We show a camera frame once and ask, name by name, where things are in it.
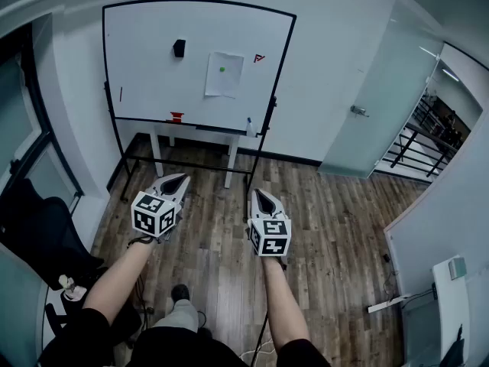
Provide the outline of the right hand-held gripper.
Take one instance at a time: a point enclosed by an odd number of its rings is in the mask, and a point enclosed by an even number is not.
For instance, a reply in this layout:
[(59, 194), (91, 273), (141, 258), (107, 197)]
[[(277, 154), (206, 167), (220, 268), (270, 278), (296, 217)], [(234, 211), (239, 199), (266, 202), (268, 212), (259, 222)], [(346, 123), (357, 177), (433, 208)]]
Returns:
[(261, 257), (286, 256), (292, 229), (283, 204), (271, 193), (256, 188), (251, 192), (251, 218), (248, 234), (255, 253)]

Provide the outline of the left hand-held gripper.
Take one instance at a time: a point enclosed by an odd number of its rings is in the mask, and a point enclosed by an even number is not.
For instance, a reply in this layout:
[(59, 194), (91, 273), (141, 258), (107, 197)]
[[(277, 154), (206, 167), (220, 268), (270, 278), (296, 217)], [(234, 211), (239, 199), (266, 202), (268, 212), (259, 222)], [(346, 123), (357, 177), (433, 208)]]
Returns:
[(137, 232), (155, 239), (170, 240), (189, 188), (190, 176), (170, 174), (158, 178), (151, 185), (151, 192), (140, 191), (131, 204), (131, 225)]

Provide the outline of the white paper sheet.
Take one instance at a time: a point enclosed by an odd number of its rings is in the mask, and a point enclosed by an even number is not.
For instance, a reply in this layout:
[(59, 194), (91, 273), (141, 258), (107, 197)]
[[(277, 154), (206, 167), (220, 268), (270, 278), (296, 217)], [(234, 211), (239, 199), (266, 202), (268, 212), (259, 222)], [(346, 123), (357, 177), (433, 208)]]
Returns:
[[(211, 52), (206, 74), (205, 95), (235, 99), (240, 86), (243, 66), (243, 56)], [(220, 72), (220, 67), (225, 67), (225, 71)]]

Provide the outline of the black-framed whiteboard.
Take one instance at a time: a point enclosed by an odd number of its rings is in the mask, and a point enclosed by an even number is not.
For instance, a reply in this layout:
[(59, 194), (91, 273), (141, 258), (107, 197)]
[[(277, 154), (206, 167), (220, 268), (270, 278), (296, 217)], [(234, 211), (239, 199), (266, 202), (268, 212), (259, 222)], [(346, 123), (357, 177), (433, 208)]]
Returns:
[[(226, 0), (137, 0), (102, 9), (105, 94), (113, 122), (172, 125), (265, 138), (296, 15)], [(173, 55), (186, 40), (183, 59)], [(209, 54), (243, 56), (235, 99), (206, 96)], [(121, 102), (119, 90), (123, 87)], [(184, 114), (180, 124), (167, 122)]]

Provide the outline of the person's right forearm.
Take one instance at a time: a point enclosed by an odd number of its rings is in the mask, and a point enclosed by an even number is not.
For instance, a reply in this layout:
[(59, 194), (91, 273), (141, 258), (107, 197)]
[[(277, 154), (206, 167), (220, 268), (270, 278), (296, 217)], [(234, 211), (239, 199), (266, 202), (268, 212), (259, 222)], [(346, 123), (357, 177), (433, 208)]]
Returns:
[(298, 339), (310, 340), (303, 313), (275, 257), (261, 257), (270, 333), (277, 351)]

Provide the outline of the person's left forearm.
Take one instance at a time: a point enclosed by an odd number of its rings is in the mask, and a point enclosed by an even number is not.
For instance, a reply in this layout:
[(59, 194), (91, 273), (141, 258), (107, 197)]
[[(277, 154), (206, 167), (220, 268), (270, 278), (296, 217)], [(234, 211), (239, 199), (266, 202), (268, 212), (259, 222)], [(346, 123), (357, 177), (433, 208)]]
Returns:
[(132, 242), (92, 286), (83, 308), (100, 312), (112, 325), (156, 245), (157, 240), (149, 237)]

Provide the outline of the white table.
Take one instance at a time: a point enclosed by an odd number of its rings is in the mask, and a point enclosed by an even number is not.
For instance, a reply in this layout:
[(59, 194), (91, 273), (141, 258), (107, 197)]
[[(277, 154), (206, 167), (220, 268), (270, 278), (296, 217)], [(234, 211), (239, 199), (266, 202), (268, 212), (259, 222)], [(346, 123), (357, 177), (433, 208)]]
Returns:
[[(158, 160), (162, 159), (162, 150), (161, 146), (159, 144), (159, 133), (160, 129), (156, 125), (150, 125), (149, 128), (149, 135), (150, 135), (150, 142), (151, 142), (151, 150), (152, 150), (152, 155), (153, 158), (156, 158)], [(171, 128), (168, 128), (168, 147), (174, 148), (175, 147), (175, 141), (178, 138), (178, 136), (175, 136), (174, 132), (172, 131)], [(235, 166), (235, 159), (236, 155), (238, 153), (238, 144), (240, 137), (238, 135), (228, 135), (228, 134), (222, 134), (223, 137), (226, 137), (228, 139), (228, 143), (226, 144), (228, 152), (228, 165), (227, 168), (233, 168)], [(164, 166), (160, 162), (154, 161), (154, 166), (156, 168), (156, 174), (158, 177), (162, 177), (164, 175)], [(224, 182), (224, 188), (229, 189), (231, 186), (232, 178), (235, 172), (232, 171), (227, 171), (225, 175), (225, 182)]]

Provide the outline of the person's grey trouser leg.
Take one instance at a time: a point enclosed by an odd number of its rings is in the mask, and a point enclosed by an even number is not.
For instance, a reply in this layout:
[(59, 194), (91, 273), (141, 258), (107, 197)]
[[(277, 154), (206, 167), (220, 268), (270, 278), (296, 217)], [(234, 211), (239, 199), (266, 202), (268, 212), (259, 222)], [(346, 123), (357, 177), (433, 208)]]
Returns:
[(156, 327), (187, 329), (197, 333), (199, 329), (199, 314), (190, 300), (180, 299), (173, 305), (173, 309), (168, 315), (152, 326), (152, 328)]

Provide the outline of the black office chair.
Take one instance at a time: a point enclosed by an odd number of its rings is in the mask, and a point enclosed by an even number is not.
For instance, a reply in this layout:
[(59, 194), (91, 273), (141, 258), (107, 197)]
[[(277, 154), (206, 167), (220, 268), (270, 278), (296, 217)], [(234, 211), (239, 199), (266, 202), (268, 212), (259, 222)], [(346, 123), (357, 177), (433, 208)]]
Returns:
[(0, 196), (0, 243), (55, 291), (62, 274), (76, 280), (103, 264), (81, 242), (68, 206), (59, 197), (42, 198), (29, 179)]

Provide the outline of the white power strip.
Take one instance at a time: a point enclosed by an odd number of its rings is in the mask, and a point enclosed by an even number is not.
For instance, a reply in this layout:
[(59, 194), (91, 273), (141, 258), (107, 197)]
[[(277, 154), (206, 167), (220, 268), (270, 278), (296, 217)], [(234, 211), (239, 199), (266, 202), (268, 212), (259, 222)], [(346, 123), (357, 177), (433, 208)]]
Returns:
[(368, 313), (374, 313), (374, 312), (377, 312), (377, 311), (380, 311), (380, 310), (383, 310), (383, 309), (386, 309), (390, 306), (393, 306), (395, 304), (398, 304), (398, 303), (401, 303), (405, 300), (408, 300), (412, 297), (413, 295), (412, 294), (404, 294), (404, 295), (400, 295), (399, 297), (394, 297), (394, 298), (391, 298), (387, 301), (384, 301), (382, 303), (379, 303), (379, 304), (375, 304), (375, 305), (372, 305), (372, 306), (369, 306), (367, 308), (367, 311)]

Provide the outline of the black metal railing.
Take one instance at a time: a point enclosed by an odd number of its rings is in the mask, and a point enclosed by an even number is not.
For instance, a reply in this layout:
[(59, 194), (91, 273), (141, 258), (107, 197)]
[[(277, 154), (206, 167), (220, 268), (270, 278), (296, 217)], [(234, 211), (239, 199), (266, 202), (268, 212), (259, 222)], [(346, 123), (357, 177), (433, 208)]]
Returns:
[(458, 116), (438, 97), (423, 96), (375, 170), (433, 182), (463, 144)]

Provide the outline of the person's black shirt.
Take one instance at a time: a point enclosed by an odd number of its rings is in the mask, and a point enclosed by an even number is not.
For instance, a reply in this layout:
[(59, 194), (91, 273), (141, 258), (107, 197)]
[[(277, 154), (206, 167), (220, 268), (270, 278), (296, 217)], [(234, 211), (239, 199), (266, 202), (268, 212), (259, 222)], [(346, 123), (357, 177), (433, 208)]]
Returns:
[[(110, 326), (97, 310), (82, 309), (44, 349), (40, 367), (104, 367), (110, 363)], [(145, 330), (127, 367), (249, 367), (229, 347), (190, 330), (155, 327)], [(276, 367), (331, 367), (306, 339), (283, 346)]]

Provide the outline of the black-framed window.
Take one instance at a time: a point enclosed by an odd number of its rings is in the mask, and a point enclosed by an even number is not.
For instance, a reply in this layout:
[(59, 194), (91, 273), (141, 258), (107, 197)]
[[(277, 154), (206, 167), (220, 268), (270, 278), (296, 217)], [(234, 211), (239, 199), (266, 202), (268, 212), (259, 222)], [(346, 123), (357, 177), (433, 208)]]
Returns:
[(83, 195), (41, 95), (30, 24), (0, 38), (0, 195), (24, 178), (69, 209)]

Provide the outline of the small grey box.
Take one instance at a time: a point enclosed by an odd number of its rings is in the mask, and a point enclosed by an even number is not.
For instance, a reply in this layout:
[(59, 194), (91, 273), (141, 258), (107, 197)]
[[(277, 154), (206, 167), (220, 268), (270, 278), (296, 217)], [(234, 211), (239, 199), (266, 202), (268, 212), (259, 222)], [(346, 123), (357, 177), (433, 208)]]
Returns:
[(454, 257), (449, 261), (449, 273), (452, 281), (463, 278), (467, 274), (465, 259), (463, 257)]

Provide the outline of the white desk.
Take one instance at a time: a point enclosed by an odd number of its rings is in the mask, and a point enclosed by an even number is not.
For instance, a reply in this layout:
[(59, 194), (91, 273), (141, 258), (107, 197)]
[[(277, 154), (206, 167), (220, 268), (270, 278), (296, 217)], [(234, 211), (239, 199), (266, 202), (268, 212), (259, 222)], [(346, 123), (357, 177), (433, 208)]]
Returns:
[(440, 316), (440, 356), (445, 356), (462, 329), (464, 364), (478, 367), (489, 356), (489, 266), (453, 279), (450, 262), (459, 258), (456, 255), (432, 267)]

